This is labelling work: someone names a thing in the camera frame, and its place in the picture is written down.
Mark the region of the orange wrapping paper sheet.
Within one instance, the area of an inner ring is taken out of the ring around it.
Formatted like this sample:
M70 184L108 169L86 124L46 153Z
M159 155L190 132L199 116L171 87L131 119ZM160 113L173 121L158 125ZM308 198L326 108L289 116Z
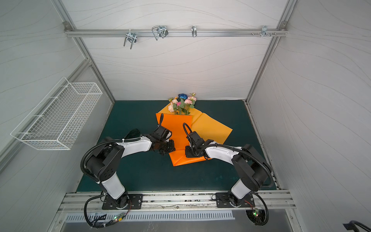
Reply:
M157 120L160 120L161 114L164 115L162 126L172 132L171 139L174 141L175 151L169 154L173 166L181 166L196 162L205 161L204 157L188 158L185 155L185 147L189 145L183 124L186 123L193 131L205 141L211 139L219 144L223 144L232 132L228 126L211 118L207 114L191 109L190 115L176 115L170 112L171 104L168 104L161 111L156 113Z

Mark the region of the peach fake flower stem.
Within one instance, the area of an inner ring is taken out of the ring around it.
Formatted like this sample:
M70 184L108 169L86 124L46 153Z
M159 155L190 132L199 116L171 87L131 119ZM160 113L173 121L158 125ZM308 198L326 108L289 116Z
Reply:
M175 113L176 115L179 114L179 109L178 109L178 104L179 104L179 98L173 98L173 99L169 99L170 101L170 104L168 106L168 111L171 112L171 113Z

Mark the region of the dark pink fake flower stem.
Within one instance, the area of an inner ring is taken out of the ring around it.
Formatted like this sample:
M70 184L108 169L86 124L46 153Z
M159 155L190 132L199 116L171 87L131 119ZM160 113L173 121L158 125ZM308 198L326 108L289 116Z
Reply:
M182 102L179 101L176 103L176 108L175 108L176 114L181 115L182 114Z

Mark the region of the blue fake flower stem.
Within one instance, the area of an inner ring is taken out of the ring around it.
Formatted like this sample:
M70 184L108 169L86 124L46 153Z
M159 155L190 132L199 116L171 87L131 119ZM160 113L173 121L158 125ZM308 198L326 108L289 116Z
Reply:
M180 99L183 99L183 100L188 99L188 96L187 96L186 94L184 94L184 93L179 94L178 97L179 97Z

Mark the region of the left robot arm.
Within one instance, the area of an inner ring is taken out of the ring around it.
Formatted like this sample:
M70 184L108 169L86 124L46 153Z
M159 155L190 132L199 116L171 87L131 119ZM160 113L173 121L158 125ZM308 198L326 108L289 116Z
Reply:
M114 202L115 207L124 208L129 198L117 175L121 159L148 151L155 151L161 155L171 153L175 151L172 135L170 130L157 126L150 134L141 134L138 129L133 129L123 139L106 137L103 142L90 148L83 155L80 169L101 187L103 193Z

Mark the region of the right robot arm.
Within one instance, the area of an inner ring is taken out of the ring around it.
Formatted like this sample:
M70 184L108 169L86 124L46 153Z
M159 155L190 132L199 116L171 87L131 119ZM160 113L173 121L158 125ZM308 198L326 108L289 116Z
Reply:
M271 167L253 146L232 147L213 140L205 141L195 131L186 132L186 138L189 141L189 146L185 147L188 158L217 159L233 165L239 179L224 199L232 207L239 207L247 195L261 187L274 185Z

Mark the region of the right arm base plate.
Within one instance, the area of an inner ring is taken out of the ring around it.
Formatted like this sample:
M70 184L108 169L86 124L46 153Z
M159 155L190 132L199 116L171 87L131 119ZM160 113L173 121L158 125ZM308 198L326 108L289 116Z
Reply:
M255 208L252 194L247 194L242 199L239 199L231 191L217 192L212 199L216 201L217 208Z

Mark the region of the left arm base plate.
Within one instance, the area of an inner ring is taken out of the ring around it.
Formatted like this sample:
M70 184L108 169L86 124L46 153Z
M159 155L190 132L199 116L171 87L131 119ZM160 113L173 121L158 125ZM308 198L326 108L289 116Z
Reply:
M103 210L128 210L141 209L142 194L124 194L118 199L113 199L110 195L106 195L103 201Z

